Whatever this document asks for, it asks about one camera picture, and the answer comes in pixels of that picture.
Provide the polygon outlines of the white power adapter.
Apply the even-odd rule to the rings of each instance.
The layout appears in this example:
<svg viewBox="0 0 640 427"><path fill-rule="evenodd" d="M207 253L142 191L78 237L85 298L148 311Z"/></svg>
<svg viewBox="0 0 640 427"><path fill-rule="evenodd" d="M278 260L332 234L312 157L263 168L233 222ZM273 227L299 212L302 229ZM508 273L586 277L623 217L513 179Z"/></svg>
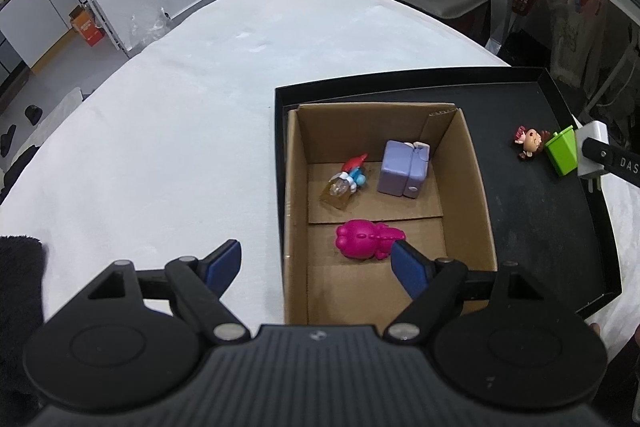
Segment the white power adapter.
<svg viewBox="0 0 640 427"><path fill-rule="evenodd" d="M606 173L608 160L608 128L602 121L594 120L575 131L577 147L577 174L587 181L590 193L601 190L601 176Z"/></svg>

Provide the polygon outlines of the red blue gnome bulb toy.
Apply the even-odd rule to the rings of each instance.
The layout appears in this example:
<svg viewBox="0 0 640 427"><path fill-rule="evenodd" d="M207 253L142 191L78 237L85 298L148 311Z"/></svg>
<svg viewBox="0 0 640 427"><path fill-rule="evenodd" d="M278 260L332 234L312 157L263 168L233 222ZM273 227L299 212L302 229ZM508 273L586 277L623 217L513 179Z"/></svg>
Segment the red blue gnome bulb toy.
<svg viewBox="0 0 640 427"><path fill-rule="evenodd" d="M368 154L364 153L345 161L341 170L329 179L322 190L320 202L335 209L344 210L349 199L367 182L367 176L364 173L367 158Z"/></svg>

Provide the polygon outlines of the brown-haired girl doll figurine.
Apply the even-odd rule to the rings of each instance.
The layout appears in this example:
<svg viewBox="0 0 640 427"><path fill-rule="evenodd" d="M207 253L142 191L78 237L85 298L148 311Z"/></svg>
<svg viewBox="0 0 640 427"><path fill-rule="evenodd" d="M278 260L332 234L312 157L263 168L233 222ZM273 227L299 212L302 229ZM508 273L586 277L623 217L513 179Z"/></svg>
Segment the brown-haired girl doll figurine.
<svg viewBox="0 0 640 427"><path fill-rule="evenodd" d="M522 147L518 158L521 160L533 158L544 149L550 138L551 133L547 130L537 131L525 126L518 127L514 134L514 143Z"/></svg>

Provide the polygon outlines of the orange cardboard box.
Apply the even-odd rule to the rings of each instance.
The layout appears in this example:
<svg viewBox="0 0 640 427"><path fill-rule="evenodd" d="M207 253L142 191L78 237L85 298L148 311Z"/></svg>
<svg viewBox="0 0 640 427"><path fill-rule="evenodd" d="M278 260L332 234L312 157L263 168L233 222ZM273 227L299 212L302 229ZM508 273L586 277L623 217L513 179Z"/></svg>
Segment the orange cardboard box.
<svg viewBox="0 0 640 427"><path fill-rule="evenodd" d="M79 5L70 12L70 23L73 30L77 31L89 46L95 46L104 37L103 29L99 28L90 13Z"/></svg>

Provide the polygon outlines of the brown cardboard box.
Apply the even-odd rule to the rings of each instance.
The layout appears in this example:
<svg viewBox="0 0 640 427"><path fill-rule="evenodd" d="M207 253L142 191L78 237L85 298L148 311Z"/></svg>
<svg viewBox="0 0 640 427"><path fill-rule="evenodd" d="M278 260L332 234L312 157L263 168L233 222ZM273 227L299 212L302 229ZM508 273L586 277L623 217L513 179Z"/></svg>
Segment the brown cardboard box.
<svg viewBox="0 0 640 427"><path fill-rule="evenodd" d="M378 191L387 141L431 147L416 199ZM320 202L349 158L367 153L366 184L344 210ZM373 324L385 329L410 298L388 260L350 260L334 246L352 219L384 222L430 259L494 271L497 256L473 141L460 108L448 103L306 104L286 126L283 217L284 316L288 324Z"/></svg>

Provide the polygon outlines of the purple toy block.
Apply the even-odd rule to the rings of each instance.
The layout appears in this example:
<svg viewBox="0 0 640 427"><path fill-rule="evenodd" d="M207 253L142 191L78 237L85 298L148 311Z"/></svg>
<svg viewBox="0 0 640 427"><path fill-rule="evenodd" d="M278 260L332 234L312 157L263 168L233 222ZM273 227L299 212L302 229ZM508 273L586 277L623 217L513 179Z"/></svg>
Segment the purple toy block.
<svg viewBox="0 0 640 427"><path fill-rule="evenodd" d="M387 141L378 191L396 197L416 199L427 178L431 147L424 142Z"/></svg>

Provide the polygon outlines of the magenta plastic toy figure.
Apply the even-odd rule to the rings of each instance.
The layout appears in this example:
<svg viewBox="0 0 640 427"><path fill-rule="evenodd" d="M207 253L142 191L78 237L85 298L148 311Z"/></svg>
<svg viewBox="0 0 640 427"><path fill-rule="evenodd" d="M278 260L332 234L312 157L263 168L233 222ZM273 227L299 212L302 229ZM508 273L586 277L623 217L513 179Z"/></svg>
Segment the magenta plastic toy figure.
<svg viewBox="0 0 640 427"><path fill-rule="evenodd" d="M334 246L348 259L384 260L393 243L403 241L406 234L384 222L349 220L335 230Z"/></svg>

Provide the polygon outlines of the black shallow tray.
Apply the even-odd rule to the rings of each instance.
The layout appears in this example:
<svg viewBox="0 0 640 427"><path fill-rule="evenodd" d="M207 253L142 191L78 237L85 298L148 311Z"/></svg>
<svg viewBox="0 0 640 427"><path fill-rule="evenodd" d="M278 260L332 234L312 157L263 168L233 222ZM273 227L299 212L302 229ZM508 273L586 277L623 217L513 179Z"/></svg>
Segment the black shallow tray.
<svg viewBox="0 0 640 427"><path fill-rule="evenodd" d="M581 317L622 292L618 249L604 195L544 156L518 160L518 124L546 130L573 122L541 68L462 66L378 72L280 87L274 95L278 216L285 216L285 129L290 110L337 102L450 102L463 110L487 195L499 259L532 271Z"/></svg>

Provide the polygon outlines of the black cloth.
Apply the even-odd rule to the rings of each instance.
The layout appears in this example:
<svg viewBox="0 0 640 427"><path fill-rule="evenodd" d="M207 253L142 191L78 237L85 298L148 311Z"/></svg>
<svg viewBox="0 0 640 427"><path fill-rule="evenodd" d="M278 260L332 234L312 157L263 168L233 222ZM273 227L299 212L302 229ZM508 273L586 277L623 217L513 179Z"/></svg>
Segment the black cloth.
<svg viewBox="0 0 640 427"><path fill-rule="evenodd" d="M46 253L38 239L1 239L1 424L21 426L39 409L23 366L23 351L43 323Z"/></svg>

